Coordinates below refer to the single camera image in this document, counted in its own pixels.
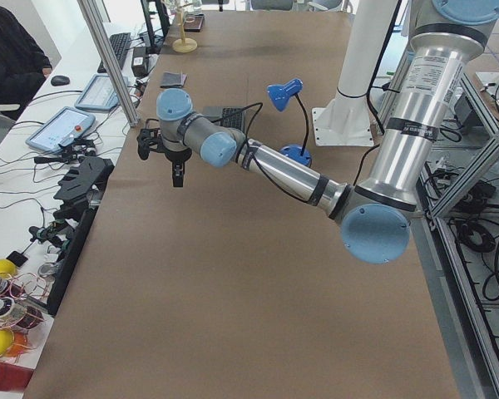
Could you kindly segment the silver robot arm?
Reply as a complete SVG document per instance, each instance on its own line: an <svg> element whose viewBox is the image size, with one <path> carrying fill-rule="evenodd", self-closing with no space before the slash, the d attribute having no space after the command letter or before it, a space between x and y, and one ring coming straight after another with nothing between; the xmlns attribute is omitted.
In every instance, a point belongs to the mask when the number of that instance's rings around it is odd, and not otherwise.
<svg viewBox="0 0 499 399"><path fill-rule="evenodd" d="M196 153L214 167L232 161L261 174L285 194L323 209L355 258L385 264L408 246L417 208L413 187L465 65L483 53L498 18L499 1L418 4L411 65L369 176L357 184L337 183L241 131L215 125L179 88L156 100L162 144L176 153Z"/></svg>

